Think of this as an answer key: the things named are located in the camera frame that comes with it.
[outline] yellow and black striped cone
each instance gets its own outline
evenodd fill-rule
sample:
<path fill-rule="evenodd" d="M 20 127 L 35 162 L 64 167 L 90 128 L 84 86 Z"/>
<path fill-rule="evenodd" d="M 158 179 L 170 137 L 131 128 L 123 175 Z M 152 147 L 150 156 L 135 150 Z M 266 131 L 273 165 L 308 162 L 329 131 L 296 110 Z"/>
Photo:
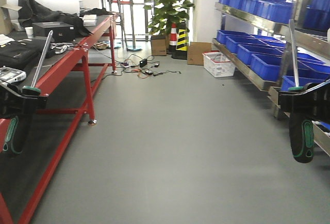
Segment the yellow and black striped cone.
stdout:
<path fill-rule="evenodd" d="M 186 60 L 188 51 L 188 40 L 186 24 L 181 23 L 179 26 L 179 36 L 177 39 L 176 50 L 172 54 L 173 59 Z"/>

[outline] metal screwdriver shaft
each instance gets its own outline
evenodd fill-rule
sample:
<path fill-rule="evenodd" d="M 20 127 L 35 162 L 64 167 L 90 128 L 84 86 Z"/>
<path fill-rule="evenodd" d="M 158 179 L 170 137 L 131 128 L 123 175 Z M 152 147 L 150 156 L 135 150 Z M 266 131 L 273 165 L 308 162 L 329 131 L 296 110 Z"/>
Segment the metal screwdriver shaft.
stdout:
<path fill-rule="evenodd" d="M 291 34 L 291 49 L 292 49 L 292 59 L 293 59 L 294 83 L 295 83 L 296 87 L 299 87 L 298 61 L 297 61 L 297 51 L 296 51 L 296 44 L 295 44 L 293 19 L 289 20 L 289 30 L 290 30 L 290 34 Z"/>
<path fill-rule="evenodd" d="M 41 53 L 41 57 L 40 57 L 40 60 L 39 60 L 39 63 L 38 63 L 37 69 L 36 69 L 36 73 L 35 73 L 35 75 L 33 77 L 32 83 L 31 83 L 31 87 L 36 86 L 37 79 L 39 77 L 39 74 L 40 74 L 40 70 L 41 70 L 43 61 L 44 61 L 44 59 L 46 57 L 47 50 L 48 50 L 49 45 L 51 43 L 52 36 L 53 36 L 53 31 L 51 30 L 48 33 L 48 36 L 47 36 L 47 39 L 46 39 L 46 42 L 45 42 L 45 46 L 43 47 L 43 50 L 42 50 L 42 53 Z"/>

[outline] green leaves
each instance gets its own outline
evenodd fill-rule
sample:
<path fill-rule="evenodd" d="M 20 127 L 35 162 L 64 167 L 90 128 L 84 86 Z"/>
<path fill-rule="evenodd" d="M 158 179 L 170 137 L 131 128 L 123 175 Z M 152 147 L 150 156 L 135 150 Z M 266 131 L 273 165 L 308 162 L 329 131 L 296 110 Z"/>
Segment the green leaves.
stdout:
<path fill-rule="evenodd" d="M 150 34 L 169 34 L 172 23 L 179 24 L 189 19 L 187 11 L 194 7 L 189 0 L 155 0 L 154 16 L 148 26 Z"/>

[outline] blue stand base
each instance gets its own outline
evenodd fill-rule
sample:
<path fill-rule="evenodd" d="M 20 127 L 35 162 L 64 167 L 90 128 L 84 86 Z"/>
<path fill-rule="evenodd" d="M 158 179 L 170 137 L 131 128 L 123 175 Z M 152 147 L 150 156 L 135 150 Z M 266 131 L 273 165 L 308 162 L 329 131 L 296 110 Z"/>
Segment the blue stand base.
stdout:
<path fill-rule="evenodd" d="M 141 46 L 127 46 L 127 51 L 140 51 L 142 50 Z"/>

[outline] black cloth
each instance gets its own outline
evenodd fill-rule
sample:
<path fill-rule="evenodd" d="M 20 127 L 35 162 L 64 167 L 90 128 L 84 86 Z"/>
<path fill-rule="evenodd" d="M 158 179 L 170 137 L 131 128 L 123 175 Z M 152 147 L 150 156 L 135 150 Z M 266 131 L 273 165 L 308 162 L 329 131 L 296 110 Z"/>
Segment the black cloth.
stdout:
<path fill-rule="evenodd" d="M 99 15 L 113 15 L 113 12 L 107 11 L 105 8 L 102 8 L 102 9 L 93 8 L 91 10 L 81 12 L 80 16 L 83 17 L 84 15 L 89 15 L 89 14 L 95 14 L 97 16 L 99 16 Z"/>
<path fill-rule="evenodd" d="M 73 25 L 76 37 L 86 37 L 91 34 L 77 15 L 52 11 L 35 0 L 19 0 L 19 6 L 22 7 L 19 10 L 19 23 L 23 27 L 32 26 L 32 23 L 59 21 Z"/>

